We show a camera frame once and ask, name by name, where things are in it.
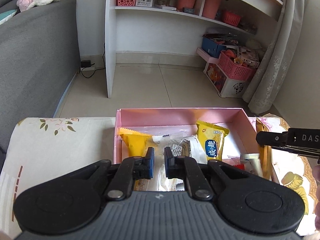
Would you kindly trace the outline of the gold bar packet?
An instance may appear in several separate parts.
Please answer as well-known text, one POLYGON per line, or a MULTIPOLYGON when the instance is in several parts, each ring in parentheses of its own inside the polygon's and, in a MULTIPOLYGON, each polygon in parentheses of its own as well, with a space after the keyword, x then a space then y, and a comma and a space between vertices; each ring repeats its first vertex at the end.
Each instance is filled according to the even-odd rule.
MULTIPOLYGON (((268 132, 268 127, 262 123, 259 119, 255 121, 256 131, 259 132, 268 132)), ((259 150, 259 158, 261 169, 263 172, 263 178, 267 180, 271 180, 272 174, 272 150, 271 146, 265 146, 263 144, 258 143, 258 150, 259 150)))

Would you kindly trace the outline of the clear rice cracker packet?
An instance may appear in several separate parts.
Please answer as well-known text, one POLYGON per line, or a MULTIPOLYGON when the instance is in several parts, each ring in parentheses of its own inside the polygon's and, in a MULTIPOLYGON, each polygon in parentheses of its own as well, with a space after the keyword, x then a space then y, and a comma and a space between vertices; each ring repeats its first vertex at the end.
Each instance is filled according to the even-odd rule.
POLYGON ((167 135, 153 135, 149 142, 155 149, 155 166, 153 178, 141 179, 135 182, 135 191, 183 191, 184 182, 181 179, 169 179, 165 175, 164 149, 169 147, 173 156, 192 157, 197 163, 205 164, 206 154, 196 135, 180 131, 167 135))

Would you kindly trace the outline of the pink cardboard box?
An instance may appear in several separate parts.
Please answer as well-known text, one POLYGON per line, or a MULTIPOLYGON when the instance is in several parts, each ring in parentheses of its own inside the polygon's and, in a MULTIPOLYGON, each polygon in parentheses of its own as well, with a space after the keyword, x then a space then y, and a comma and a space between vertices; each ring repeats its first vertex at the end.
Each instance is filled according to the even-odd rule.
POLYGON ((258 152, 255 121, 242 108, 133 108, 116 112, 113 162, 121 163, 128 157, 118 135, 121 127, 150 135, 193 135, 198 120, 229 129, 223 159, 258 152))

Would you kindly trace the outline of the yellow packet in box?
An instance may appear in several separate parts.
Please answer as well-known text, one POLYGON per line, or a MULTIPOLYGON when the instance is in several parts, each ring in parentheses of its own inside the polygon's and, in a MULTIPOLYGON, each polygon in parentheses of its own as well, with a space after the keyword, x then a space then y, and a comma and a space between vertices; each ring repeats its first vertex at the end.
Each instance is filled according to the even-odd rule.
POLYGON ((121 127, 118 131, 127 146, 129 157, 144 157, 149 147, 155 146, 152 135, 121 127))

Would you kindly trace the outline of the white yellow snack packet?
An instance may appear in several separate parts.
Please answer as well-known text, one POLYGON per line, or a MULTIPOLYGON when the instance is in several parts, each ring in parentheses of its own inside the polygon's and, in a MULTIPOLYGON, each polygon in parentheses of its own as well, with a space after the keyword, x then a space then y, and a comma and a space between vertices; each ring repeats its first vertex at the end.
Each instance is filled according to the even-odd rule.
POLYGON ((246 172, 263 178, 259 153, 245 153, 240 155, 240 163, 244 165, 246 172))

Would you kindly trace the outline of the curtain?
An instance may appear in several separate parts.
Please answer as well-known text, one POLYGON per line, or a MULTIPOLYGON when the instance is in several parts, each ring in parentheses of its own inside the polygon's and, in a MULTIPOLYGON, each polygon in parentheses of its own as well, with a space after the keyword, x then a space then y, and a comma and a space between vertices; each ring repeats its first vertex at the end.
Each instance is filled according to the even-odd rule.
POLYGON ((276 31, 242 98, 254 114, 268 111, 289 70, 303 25, 305 0, 284 0, 276 31))

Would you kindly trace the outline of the yellow blue snack packet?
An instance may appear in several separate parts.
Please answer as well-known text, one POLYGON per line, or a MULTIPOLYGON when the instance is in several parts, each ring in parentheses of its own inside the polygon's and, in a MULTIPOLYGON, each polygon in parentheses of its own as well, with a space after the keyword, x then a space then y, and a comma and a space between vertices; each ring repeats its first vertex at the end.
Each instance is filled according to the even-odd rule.
POLYGON ((207 160, 222 160, 225 137, 229 135, 229 129, 197 120, 197 137, 206 154, 207 160))

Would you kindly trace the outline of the white decorated storage box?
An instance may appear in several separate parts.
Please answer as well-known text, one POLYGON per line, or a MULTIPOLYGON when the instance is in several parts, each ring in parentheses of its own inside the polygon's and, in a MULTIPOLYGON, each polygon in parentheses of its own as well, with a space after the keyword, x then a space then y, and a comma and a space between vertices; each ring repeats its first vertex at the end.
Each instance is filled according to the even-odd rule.
POLYGON ((241 98, 249 84, 247 81, 230 79, 214 63, 207 63, 203 72, 222 98, 241 98))

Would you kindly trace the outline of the pink plastic basket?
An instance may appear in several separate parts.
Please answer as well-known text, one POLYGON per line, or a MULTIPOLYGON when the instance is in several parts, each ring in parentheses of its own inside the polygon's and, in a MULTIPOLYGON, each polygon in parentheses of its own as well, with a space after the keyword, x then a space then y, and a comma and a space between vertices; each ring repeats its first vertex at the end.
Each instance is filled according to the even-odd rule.
POLYGON ((240 66, 232 61, 230 57, 221 51, 218 61, 218 66, 225 72, 230 79, 240 81, 251 81, 257 71, 254 68, 240 66))

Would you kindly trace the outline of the floral tablecloth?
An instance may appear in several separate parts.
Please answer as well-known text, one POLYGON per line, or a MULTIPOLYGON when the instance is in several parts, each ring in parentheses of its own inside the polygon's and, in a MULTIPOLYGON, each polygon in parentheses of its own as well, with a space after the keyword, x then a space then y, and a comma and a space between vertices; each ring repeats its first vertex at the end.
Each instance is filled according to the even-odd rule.
MULTIPOLYGON (((115 118, 27 118, 19 122, 1 171, 1 239, 20 234, 12 206, 21 192, 101 159, 112 160, 117 128, 115 118)), ((308 159, 275 150, 272 164, 279 183, 304 200, 306 212, 298 234, 314 233, 317 184, 308 159)))

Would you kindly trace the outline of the blue storage box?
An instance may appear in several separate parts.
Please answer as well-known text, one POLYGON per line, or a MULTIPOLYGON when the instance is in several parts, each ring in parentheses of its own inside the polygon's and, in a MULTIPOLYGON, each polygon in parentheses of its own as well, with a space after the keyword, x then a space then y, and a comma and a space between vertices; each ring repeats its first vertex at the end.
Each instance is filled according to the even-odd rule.
POLYGON ((204 50, 209 56, 216 59, 219 58, 221 51, 226 50, 226 46, 218 44, 211 39, 204 37, 202 39, 202 50, 204 50))

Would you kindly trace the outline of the white bookshelf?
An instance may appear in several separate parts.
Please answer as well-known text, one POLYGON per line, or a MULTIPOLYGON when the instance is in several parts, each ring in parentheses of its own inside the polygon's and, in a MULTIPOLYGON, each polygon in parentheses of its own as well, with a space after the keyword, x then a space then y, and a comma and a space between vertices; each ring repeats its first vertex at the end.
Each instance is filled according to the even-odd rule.
POLYGON ((197 49, 208 30, 233 34, 239 41, 257 38, 269 44, 283 0, 221 0, 214 20, 202 17, 205 0, 136 0, 119 7, 105 0, 105 69, 112 94, 119 63, 198 67, 197 49))

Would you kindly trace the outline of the salmon pink cup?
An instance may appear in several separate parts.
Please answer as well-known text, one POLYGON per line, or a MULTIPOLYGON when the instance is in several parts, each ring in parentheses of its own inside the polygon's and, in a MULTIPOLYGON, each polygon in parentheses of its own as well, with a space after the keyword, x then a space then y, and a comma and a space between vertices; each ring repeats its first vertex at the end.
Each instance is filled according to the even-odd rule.
POLYGON ((205 0, 202 17, 215 19, 221 0, 205 0))

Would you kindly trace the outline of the grey sofa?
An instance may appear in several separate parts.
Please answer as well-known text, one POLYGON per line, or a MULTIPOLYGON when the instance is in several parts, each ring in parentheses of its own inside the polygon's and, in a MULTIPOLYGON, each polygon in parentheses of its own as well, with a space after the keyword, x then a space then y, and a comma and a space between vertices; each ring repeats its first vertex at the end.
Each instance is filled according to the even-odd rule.
POLYGON ((80 67, 76 0, 20 12, 1 25, 1 153, 16 124, 52 117, 80 67))

